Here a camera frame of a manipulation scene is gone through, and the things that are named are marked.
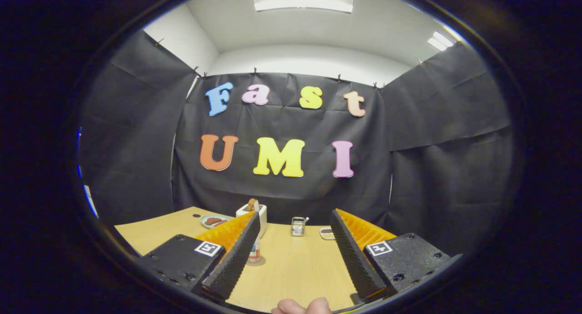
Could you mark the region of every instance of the orange letter u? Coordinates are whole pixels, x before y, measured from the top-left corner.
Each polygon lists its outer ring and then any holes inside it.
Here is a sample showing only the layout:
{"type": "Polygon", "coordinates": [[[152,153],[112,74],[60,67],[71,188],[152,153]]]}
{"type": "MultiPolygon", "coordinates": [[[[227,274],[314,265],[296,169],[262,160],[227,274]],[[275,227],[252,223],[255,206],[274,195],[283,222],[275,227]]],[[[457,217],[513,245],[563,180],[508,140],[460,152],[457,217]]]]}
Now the orange letter u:
{"type": "Polygon", "coordinates": [[[232,151],[235,147],[235,142],[239,141],[239,138],[235,136],[222,137],[222,141],[224,141],[224,152],[222,153],[222,159],[220,161],[214,161],[212,159],[214,143],[218,140],[218,136],[203,135],[201,139],[202,149],[200,150],[200,164],[202,164],[202,166],[212,171],[222,171],[231,165],[232,151]]]}

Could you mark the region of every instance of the letter m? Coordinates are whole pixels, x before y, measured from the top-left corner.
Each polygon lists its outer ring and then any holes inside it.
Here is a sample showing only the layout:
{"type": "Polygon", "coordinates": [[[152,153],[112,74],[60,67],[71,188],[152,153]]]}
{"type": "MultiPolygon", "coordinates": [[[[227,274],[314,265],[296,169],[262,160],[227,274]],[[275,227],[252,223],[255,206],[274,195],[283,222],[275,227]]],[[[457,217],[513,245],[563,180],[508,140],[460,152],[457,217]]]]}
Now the letter m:
{"type": "Polygon", "coordinates": [[[274,175],[279,174],[283,164],[285,164],[283,170],[285,177],[303,177],[301,170],[301,149],[305,146],[303,140],[289,140],[281,152],[279,152],[273,138],[258,138],[256,143],[261,148],[258,154],[258,163],[253,169],[254,174],[268,175],[270,172],[266,166],[268,162],[274,175]]]}

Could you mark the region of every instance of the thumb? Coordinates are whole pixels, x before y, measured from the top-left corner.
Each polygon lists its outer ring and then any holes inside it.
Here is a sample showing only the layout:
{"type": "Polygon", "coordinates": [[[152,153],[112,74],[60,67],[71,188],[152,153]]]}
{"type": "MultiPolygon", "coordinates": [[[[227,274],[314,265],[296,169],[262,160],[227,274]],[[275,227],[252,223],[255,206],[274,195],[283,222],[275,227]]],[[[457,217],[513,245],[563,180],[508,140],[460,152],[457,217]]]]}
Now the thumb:
{"type": "Polygon", "coordinates": [[[306,314],[331,314],[329,303],[325,297],[316,298],[307,306],[306,314]]]}
{"type": "Polygon", "coordinates": [[[271,310],[272,314],[279,314],[279,312],[283,314],[305,314],[305,308],[292,299],[283,299],[277,304],[277,308],[271,310]]]}

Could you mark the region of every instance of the metal container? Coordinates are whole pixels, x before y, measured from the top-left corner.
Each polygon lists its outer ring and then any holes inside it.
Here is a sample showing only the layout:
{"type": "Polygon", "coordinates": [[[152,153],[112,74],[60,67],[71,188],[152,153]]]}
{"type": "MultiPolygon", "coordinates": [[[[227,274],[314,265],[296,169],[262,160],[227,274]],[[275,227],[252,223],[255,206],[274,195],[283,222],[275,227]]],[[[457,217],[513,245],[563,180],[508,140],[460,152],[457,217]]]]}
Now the metal container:
{"type": "Polygon", "coordinates": [[[296,237],[303,236],[305,234],[305,223],[307,223],[308,219],[308,217],[293,217],[291,219],[291,235],[296,237]]]}

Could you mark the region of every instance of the black cloth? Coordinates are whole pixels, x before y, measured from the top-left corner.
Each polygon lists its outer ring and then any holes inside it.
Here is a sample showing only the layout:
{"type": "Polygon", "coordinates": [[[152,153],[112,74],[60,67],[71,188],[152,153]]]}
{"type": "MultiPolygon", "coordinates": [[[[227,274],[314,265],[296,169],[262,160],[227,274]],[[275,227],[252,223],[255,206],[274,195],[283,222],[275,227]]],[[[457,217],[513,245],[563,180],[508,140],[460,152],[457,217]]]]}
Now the black cloth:
{"type": "Polygon", "coordinates": [[[100,219],[123,224],[172,213],[170,160],[195,75],[139,31],[104,64],[81,113],[79,158],[100,219]]]}
{"type": "Polygon", "coordinates": [[[290,223],[293,216],[310,217],[310,223],[328,224],[334,208],[377,222],[389,196],[390,178],[384,100],[372,87],[355,82],[300,74],[227,74],[198,80],[182,111],[176,132],[173,165],[174,200],[177,208],[198,206],[234,215],[257,198],[268,206],[270,222],[290,223]],[[231,82],[227,109],[210,117],[208,90],[231,82]],[[241,96],[250,85],[270,87],[268,103],[245,103],[241,96]],[[321,88],[323,105],[304,109],[299,104],[305,86],[321,88]],[[366,115],[355,117],[347,109],[343,95],[356,91],[365,101],[366,115]],[[204,134],[220,139],[214,148],[215,160],[222,158],[222,137],[234,135],[231,165],[224,171],[209,171],[200,163],[204,134]],[[279,150],[288,140],[305,142],[301,153],[300,178],[256,175],[260,137],[274,138],[279,150]],[[351,178],[335,178],[336,153],[332,142],[352,142],[351,178]]]}
{"type": "Polygon", "coordinates": [[[328,224],[340,208],[399,235],[414,232],[447,252],[468,253],[491,233],[509,208],[501,199],[513,161],[513,134],[503,96],[469,47],[454,45],[381,90],[354,82],[297,74],[228,74],[197,82],[182,111],[173,165],[176,208],[199,206],[233,215],[249,198],[268,206],[268,221],[308,216],[328,224]],[[208,90],[231,82],[227,109],[210,117],[208,90]],[[245,103],[253,84],[270,87],[267,105],[245,103]],[[320,87],[323,106],[299,105],[304,86],[320,87]],[[354,117],[343,95],[364,97],[354,117]],[[234,135],[231,165],[200,164],[200,137],[234,135]],[[279,150],[305,141],[301,178],[255,175],[256,139],[271,137],[279,150]],[[347,140],[351,178],[335,178],[332,142],[347,140]]]}

